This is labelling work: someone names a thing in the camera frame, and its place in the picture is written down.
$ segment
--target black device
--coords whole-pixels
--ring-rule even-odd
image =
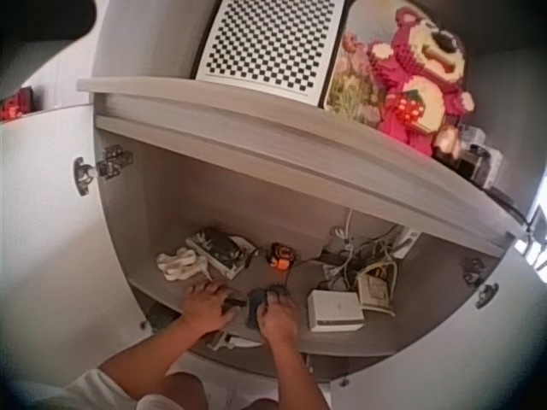
[[[273,292],[277,296],[290,296],[289,290],[284,284],[272,284],[267,288],[257,288],[249,292],[249,316],[247,316],[247,327],[254,331],[259,330],[258,316],[256,310],[264,302],[268,305],[267,293]]]

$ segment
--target strawberry decoration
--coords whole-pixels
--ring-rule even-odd
[[[417,90],[390,94],[386,97],[385,103],[385,108],[392,110],[404,125],[415,123],[426,110],[426,105]]]

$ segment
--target electronic device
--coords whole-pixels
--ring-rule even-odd
[[[353,292],[312,290],[308,319],[312,332],[357,331],[365,325],[359,298]]]
[[[286,271],[297,259],[297,254],[292,248],[281,243],[272,243],[272,248],[268,253],[268,263],[271,267]]]
[[[257,309],[260,305],[266,302],[268,305],[268,292],[273,292],[277,296],[290,296],[289,290],[284,284],[272,284],[267,288],[256,288],[249,292],[249,316],[247,316],[247,327],[254,331],[258,331]]]
[[[211,226],[186,239],[186,244],[228,279],[234,279],[247,267],[256,251],[256,246],[245,238],[227,235]]]
[[[391,308],[391,291],[387,281],[367,273],[357,275],[360,309],[395,316]]]

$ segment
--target white box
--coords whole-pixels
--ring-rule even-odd
[[[357,293],[313,290],[308,296],[309,329],[313,332],[357,331],[365,325]]]

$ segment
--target orange tape measure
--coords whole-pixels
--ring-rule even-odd
[[[289,269],[296,259],[297,255],[294,250],[281,243],[273,243],[268,254],[268,263],[270,266],[280,271]]]

